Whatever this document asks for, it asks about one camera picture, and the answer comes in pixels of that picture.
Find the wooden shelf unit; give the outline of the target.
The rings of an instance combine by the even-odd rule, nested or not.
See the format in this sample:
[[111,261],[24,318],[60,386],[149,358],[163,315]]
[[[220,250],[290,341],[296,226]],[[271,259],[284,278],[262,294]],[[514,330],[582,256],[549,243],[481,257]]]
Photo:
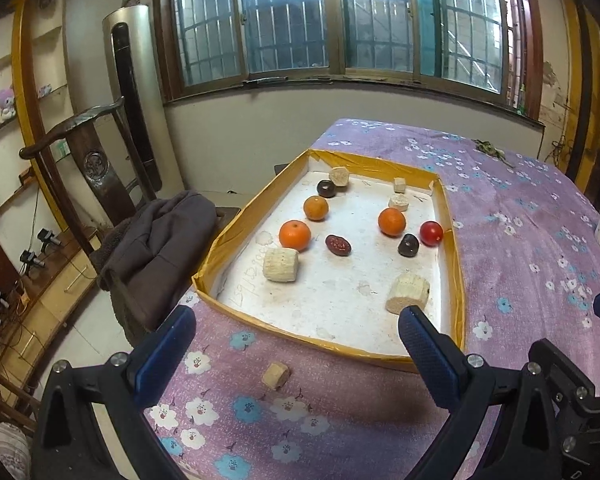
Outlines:
[[0,132],[20,129],[23,144],[40,140],[73,115],[65,49],[65,0],[12,0],[0,18],[0,90],[12,87],[17,114]]

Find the window with metal grille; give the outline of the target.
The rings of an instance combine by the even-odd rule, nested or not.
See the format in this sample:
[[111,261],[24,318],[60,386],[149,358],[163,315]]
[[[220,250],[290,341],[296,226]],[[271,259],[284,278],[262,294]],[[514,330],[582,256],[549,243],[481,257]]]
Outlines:
[[170,101],[351,81],[540,114],[538,0],[154,0],[154,8]]

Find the dark plum back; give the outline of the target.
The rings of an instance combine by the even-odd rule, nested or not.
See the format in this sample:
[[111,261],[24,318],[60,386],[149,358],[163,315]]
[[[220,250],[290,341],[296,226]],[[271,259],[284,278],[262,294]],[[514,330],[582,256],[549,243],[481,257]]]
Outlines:
[[316,192],[323,198],[333,198],[337,194],[337,187],[332,180],[321,180],[317,182]]

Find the orange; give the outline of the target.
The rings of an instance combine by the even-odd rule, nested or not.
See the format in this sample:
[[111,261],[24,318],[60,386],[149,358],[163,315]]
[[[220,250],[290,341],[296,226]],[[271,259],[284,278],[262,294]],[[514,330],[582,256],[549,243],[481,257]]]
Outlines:
[[378,214],[378,228],[388,237],[398,237],[406,229],[406,219],[402,211],[387,207]]
[[304,252],[310,246],[312,233],[300,220],[289,220],[282,224],[278,232],[279,243],[283,248]]

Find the dark plum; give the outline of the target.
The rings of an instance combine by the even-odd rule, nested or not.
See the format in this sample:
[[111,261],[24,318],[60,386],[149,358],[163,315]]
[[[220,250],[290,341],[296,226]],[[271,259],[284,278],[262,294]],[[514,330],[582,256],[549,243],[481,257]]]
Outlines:
[[398,246],[398,253],[405,258],[415,258],[419,252],[419,240],[411,233],[407,233],[402,237]]
[[337,187],[332,180],[321,180],[317,182],[316,192],[323,198],[333,198],[337,194]]

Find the standing air conditioner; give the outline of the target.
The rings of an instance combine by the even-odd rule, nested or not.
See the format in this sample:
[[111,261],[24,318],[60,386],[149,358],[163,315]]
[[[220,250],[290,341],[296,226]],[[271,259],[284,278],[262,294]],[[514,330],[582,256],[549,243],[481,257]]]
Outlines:
[[160,198],[185,190],[164,114],[150,9],[127,6],[102,20],[111,94],[124,99],[126,121],[149,182]]

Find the yellow-orange tangerine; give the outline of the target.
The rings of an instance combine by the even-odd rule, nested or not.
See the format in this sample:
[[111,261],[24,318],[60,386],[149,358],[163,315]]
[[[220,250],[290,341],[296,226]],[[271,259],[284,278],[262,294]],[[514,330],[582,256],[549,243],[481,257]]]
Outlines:
[[311,221],[323,221],[329,213],[328,201],[323,196],[310,196],[303,203],[303,212]]

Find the green dried leaves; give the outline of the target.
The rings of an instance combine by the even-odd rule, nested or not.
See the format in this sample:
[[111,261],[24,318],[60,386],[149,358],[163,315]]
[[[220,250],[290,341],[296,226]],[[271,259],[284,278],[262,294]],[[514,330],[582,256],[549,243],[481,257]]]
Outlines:
[[496,148],[491,142],[475,139],[474,143],[475,143],[475,149],[479,153],[488,155],[491,158],[499,160],[500,162],[502,162],[505,166],[507,166],[510,169],[515,168],[515,166],[506,159],[505,153],[502,150],[500,150],[499,148]]

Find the pink plush toy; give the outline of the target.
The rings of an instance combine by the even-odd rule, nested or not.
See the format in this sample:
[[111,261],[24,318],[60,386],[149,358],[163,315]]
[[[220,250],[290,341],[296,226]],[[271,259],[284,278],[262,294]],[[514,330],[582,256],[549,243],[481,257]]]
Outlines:
[[0,90],[1,121],[12,119],[16,116],[15,92],[12,87]]

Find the dark plum front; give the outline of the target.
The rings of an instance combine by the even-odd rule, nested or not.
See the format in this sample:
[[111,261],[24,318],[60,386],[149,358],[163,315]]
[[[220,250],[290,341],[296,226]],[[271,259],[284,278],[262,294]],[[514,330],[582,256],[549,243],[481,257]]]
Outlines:
[[398,246],[398,253],[405,258],[415,258],[419,252],[419,240],[411,233],[407,233],[402,237]]

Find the red jujube date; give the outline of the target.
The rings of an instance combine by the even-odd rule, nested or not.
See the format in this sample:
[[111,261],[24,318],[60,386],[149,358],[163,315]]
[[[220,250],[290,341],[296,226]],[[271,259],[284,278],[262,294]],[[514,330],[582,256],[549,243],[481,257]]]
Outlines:
[[338,257],[347,257],[352,250],[351,244],[344,237],[334,234],[326,236],[325,245],[332,254]]

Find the dark wooden chair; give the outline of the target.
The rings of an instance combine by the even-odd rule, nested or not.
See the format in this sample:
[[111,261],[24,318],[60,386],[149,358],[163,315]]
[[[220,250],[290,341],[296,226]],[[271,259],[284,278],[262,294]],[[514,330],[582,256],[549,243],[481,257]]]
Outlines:
[[133,142],[128,122],[125,118],[124,99],[119,98],[110,104],[96,105],[80,114],[76,114],[60,122],[50,132],[45,133],[40,140],[22,148],[19,156],[24,160],[33,160],[40,170],[40,179],[47,185],[55,200],[60,213],[68,224],[72,236],[83,250],[90,256],[94,252],[91,239],[84,234],[84,227],[74,211],[72,201],[64,190],[60,177],[50,174],[55,164],[46,162],[44,155],[52,144],[66,140],[69,144],[71,156],[82,174],[87,186],[98,200],[99,205],[106,212],[113,224],[119,224],[136,213],[128,188],[123,185],[118,177],[112,162],[105,153],[99,137],[94,128],[96,119],[111,116],[117,125],[122,141],[128,152],[135,174],[137,185],[142,191],[146,203],[157,198],[145,165],[140,158]]

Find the orange front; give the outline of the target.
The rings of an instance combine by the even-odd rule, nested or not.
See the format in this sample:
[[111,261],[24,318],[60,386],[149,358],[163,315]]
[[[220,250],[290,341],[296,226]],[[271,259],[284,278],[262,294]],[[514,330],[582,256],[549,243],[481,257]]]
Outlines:
[[282,224],[278,232],[279,243],[283,248],[304,252],[310,246],[312,233],[300,220],[289,220]]

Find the red cherry tomato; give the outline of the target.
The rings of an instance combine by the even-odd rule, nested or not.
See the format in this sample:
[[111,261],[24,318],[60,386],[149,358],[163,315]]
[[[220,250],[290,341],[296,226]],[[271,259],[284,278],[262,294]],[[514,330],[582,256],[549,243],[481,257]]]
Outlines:
[[428,247],[437,247],[443,237],[444,229],[437,221],[426,221],[419,228],[419,239]]

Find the stray small corn chunk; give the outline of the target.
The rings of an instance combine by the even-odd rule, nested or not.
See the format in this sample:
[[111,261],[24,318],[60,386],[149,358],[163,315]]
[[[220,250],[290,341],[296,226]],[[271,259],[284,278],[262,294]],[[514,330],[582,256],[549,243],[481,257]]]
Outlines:
[[278,390],[286,384],[291,374],[290,368],[282,362],[271,362],[261,377],[263,385]]

